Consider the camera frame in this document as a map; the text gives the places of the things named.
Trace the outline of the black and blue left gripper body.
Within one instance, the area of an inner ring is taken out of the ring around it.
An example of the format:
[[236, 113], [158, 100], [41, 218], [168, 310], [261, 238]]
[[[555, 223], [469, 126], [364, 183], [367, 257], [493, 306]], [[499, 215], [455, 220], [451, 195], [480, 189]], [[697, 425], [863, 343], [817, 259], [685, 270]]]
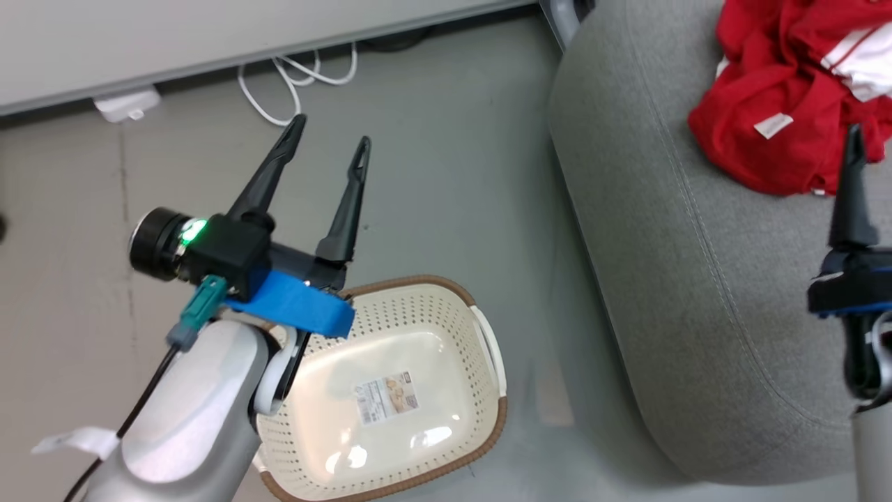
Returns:
[[250, 210], [194, 218], [160, 207], [130, 237], [130, 265], [162, 282], [224, 282], [220, 305], [326, 339], [344, 339], [353, 306], [339, 296], [355, 251], [355, 216], [339, 211], [316, 254], [272, 241], [274, 220]]

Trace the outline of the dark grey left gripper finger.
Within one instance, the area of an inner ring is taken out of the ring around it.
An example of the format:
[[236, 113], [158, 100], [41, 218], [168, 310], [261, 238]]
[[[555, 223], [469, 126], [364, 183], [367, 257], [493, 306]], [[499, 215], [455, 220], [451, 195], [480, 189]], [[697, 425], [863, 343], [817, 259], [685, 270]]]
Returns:
[[334, 264], [352, 261], [359, 233], [361, 209], [369, 172], [371, 140], [361, 137], [346, 172], [347, 184], [328, 235], [316, 245], [316, 257]]
[[276, 194], [282, 172], [292, 161], [306, 126], [306, 115], [297, 115], [284, 127], [270, 152], [249, 179], [227, 217], [237, 222], [256, 225], [268, 233], [274, 232], [276, 222], [270, 214], [272, 199]]

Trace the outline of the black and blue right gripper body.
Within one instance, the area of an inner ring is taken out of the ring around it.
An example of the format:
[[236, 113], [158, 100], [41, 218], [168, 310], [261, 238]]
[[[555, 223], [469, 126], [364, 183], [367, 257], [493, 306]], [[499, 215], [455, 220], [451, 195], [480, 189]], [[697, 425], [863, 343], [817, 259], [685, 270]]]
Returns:
[[817, 317], [879, 314], [891, 310], [891, 248], [832, 248], [807, 289]]

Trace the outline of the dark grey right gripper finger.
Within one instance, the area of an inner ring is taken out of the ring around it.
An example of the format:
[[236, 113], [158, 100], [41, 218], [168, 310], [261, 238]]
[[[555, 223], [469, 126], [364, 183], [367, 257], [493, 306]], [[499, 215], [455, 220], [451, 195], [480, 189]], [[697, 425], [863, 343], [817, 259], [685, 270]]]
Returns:
[[879, 232], [870, 219], [862, 179], [867, 163], [866, 141], [861, 125], [851, 125], [845, 133], [836, 200], [829, 226], [830, 248], [870, 248], [879, 244]]

